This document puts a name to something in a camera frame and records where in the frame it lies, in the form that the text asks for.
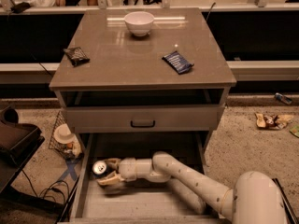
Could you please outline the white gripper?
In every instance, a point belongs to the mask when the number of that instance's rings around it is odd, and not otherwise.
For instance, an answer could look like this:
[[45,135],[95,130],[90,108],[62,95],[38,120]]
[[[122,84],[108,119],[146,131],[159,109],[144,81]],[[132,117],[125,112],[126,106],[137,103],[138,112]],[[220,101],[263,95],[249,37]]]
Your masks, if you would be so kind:
[[113,172],[97,179],[100,186],[112,186],[123,182],[136,180],[136,159],[135,158],[109,158],[105,159],[105,163]]

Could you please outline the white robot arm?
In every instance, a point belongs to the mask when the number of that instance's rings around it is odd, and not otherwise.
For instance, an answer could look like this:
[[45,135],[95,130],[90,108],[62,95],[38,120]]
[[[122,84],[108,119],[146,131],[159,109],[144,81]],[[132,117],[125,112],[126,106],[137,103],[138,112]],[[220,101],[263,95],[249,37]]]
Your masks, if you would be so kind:
[[267,175],[248,171],[231,188],[157,151],[150,159],[110,158],[97,161],[93,173],[101,186],[138,178],[163,183],[175,178],[232,224],[288,224],[282,193]]

